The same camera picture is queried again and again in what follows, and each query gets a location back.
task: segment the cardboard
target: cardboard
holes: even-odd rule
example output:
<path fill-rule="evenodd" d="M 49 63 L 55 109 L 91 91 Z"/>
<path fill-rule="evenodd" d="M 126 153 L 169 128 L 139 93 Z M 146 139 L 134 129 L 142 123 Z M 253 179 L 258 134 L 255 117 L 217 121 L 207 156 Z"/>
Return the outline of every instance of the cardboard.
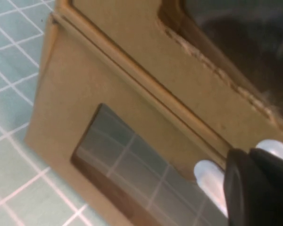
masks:
<path fill-rule="evenodd" d="M 205 152 L 101 60 L 100 51 L 59 15 L 49 18 L 33 115 L 25 138 L 111 225 L 131 223 L 70 163 L 99 104 L 106 103 L 186 178 Z"/>
<path fill-rule="evenodd" d="M 166 5 L 172 2 L 163 1 Z M 57 11 L 91 40 L 88 29 L 93 25 L 100 29 L 116 48 L 231 146 L 247 151 L 266 138 L 283 141 L 283 119 L 265 105 L 243 76 L 233 79 L 235 73 L 229 76 L 201 52 L 190 51 L 193 46 L 184 39 L 178 45 L 180 36 L 158 19 L 161 3 L 73 0 L 72 4 L 60 1 Z M 173 8 L 168 14 L 180 19 L 176 13 L 179 7 L 173 4 L 165 8 Z M 174 33 L 176 41 L 166 30 Z"/>

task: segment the cardboard box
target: cardboard box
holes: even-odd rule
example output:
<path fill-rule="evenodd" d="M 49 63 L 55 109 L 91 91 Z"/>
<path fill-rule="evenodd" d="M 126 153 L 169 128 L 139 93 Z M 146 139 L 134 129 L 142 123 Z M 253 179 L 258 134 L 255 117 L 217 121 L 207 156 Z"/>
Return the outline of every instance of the cardboard box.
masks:
<path fill-rule="evenodd" d="M 283 141 L 283 118 L 185 15 L 181 3 L 60 0 L 56 11 L 140 84 L 149 78 L 166 90 L 168 99 L 182 108 L 163 103 L 222 156 L 226 144 L 247 151 L 263 139 Z M 130 59 L 142 74 L 132 72 L 129 60 L 123 62 L 112 50 Z M 144 86 L 162 99 L 155 93 L 158 89 Z"/>
<path fill-rule="evenodd" d="M 107 104 L 186 178 L 193 179 L 193 167 L 198 161 L 211 158 L 206 154 L 209 149 L 205 151 L 200 142 L 192 142 L 161 113 L 173 117 L 167 108 L 147 93 L 134 90 L 121 79 L 122 73 L 67 20 L 58 14 L 50 16 L 25 141 L 109 224 L 125 226 L 134 222 L 139 226 L 147 222 L 140 211 L 130 211 L 124 217 L 71 164 L 101 103 Z M 195 134 L 193 139 L 197 141 L 198 136 Z"/>

